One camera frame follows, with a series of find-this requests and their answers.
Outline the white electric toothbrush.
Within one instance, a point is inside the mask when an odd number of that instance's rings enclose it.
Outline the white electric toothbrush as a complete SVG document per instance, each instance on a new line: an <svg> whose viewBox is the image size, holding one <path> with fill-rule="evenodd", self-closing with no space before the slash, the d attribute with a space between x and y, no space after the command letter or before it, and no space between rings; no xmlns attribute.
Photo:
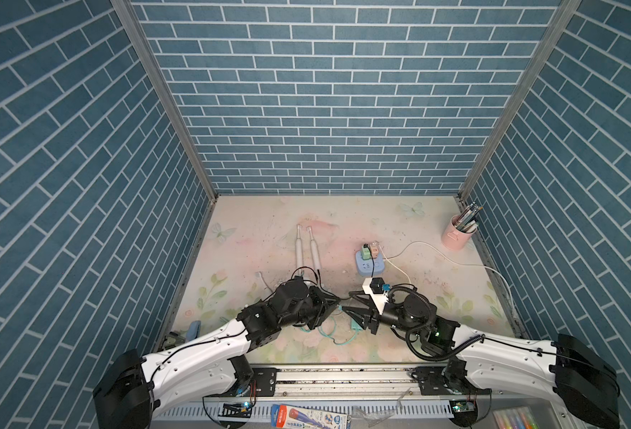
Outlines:
<svg viewBox="0 0 631 429"><path fill-rule="evenodd" d="M313 259L313 264L314 264L314 268L315 271L317 272L318 276L321 276L320 273L322 271L322 263L321 263L321 258L320 258L320 252L319 252L319 247L318 244L315 240L315 234L313 232L313 228L311 226L307 227L307 231L309 234L309 245L310 245L310 250L311 250L311 255L312 255L312 259Z"/></svg>
<svg viewBox="0 0 631 429"><path fill-rule="evenodd" d="M295 239L295 252L296 252L296 275L302 276L304 273L304 253L303 253L303 241L302 241L302 226L297 225L297 235Z"/></svg>
<svg viewBox="0 0 631 429"><path fill-rule="evenodd" d="M265 277L263 277L263 273L262 272L256 272L256 277L262 282L263 286L265 286L265 288L272 292L273 288L272 286L270 286L270 284L268 284L268 282L265 280Z"/></svg>

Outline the pink plug adapter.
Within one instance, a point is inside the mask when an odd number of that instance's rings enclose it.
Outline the pink plug adapter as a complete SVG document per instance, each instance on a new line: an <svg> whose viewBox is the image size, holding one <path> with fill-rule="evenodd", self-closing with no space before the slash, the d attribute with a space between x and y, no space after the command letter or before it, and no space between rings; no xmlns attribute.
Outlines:
<svg viewBox="0 0 631 429"><path fill-rule="evenodd" d="M370 244L371 256L373 259L377 259L380 255L380 245L377 241L374 241Z"/></svg>

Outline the green plug adapter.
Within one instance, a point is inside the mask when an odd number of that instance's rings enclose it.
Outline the green plug adapter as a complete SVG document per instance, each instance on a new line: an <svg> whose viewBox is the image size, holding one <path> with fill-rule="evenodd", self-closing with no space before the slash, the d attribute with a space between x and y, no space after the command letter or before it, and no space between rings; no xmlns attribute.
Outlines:
<svg viewBox="0 0 631 429"><path fill-rule="evenodd" d="M363 260L370 260L372 258L372 250L367 244L361 249L361 257Z"/></svg>

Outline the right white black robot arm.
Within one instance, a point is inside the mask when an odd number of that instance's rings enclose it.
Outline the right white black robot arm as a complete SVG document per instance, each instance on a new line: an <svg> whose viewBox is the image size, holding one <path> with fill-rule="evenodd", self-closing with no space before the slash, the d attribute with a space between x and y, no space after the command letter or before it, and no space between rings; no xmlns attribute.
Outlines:
<svg viewBox="0 0 631 429"><path fill-rule="evenodd" d="M569 334L528 340L487 334L441 317L428 298L406 286L385 293L354 292L344 312L376 334L383 325L418 359L443 363L454 390L510 391L564 406L599 428L618 428L617 372Z"/></svg>

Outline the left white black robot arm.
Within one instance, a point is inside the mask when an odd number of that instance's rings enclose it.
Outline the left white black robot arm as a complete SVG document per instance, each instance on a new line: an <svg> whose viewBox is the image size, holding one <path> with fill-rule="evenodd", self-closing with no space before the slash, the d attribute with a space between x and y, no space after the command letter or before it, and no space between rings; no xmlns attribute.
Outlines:
<svg viewBox="0 0 631 429"><path fill-rule="evenodd" d="M335 295L296 276L209 334L145 356L128 350L93 390L97 425L147 428L179 404L242 394L254 376L247 353L276 340L282 327L314 330L339 304Z"/></svg>

